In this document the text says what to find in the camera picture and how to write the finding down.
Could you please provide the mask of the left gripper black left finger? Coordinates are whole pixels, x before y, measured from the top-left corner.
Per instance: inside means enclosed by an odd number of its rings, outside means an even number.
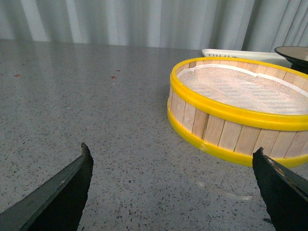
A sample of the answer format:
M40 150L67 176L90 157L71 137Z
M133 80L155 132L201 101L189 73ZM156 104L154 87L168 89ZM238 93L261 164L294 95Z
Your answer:
M76 231L88 199L93 158L81 156L0 215L2 231Z

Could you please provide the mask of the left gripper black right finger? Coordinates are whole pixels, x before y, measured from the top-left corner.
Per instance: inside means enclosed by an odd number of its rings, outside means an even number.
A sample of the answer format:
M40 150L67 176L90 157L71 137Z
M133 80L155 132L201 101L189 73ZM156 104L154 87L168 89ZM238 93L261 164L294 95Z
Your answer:
M267 213L277 231L308 229L308 181L263 154L253 153L253 171Z

